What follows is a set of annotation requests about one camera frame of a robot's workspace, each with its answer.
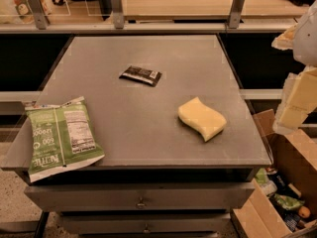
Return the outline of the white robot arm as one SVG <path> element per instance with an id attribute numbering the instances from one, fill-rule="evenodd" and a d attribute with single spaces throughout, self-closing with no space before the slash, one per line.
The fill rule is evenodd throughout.
<path id="1" fill-rule="evenodd" d="M 299 73 L 290 73 L 284 82 L 272 129 L 279 135 L 297 130 L 317 108 L 317 1 L 298 23 L 271 43 L 278 50 L 292 50 L 296 61 L 305 65 Z"/>

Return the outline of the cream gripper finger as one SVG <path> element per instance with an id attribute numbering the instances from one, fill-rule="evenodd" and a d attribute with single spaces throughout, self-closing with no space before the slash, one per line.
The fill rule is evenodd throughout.
<path id="1" fill-rule="evenodd" d="M 285 80 L 272 129 L 279 135 L 297 130 L 317 108 L 317 67 L 306 66 Z"/>
<path id="2" fill-rule="evenodd" d="M 278 37 L 276 37 L 272 41 L 271 46 L 275 49 L 282 51 L 292 50 L 296 27 L 297 25 L 293 25 L 286 31 L 284 31 L 282 34 L 280 34 Z"/>

